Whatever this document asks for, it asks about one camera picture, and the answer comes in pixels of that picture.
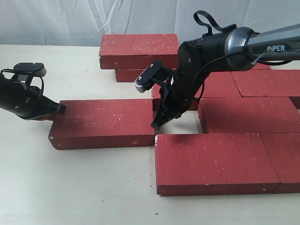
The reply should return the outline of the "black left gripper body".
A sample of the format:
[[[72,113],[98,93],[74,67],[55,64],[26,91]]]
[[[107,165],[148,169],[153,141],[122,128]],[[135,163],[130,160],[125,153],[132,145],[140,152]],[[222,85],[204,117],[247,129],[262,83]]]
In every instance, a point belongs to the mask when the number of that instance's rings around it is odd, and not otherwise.
[[[41,89],[21,81],[0,79],[0,108],[23,120],[32,120],[38,114],[64,115],[67,107],[41,94]]]

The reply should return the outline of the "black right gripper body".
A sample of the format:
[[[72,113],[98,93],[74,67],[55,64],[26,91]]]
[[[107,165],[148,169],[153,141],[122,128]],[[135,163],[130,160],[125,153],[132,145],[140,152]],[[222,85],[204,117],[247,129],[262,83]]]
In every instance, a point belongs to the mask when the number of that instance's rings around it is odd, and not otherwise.
[[[162,84],[159,93],[159,106],[151,123],[154,129],[160,129],[171,120],[180,118],[194,101],[201,99],[204,93],[204,73],[187,75],[178,68]]]

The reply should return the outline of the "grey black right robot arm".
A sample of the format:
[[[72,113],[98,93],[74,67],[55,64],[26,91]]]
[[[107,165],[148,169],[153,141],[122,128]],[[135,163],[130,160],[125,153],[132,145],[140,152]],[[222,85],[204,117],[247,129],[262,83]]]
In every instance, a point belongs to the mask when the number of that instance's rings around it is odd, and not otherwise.
[[[172,70],[155,61],[150,68],[160,89],[160,104],[151,123],[155,130],[181,117],[197,92],[204,92],[211,73],[248,71],[258,62],[289,63],[300,59],[300,26],[298,24],[255,32],[248,27],[185,41],[178,49],[178,67]]]

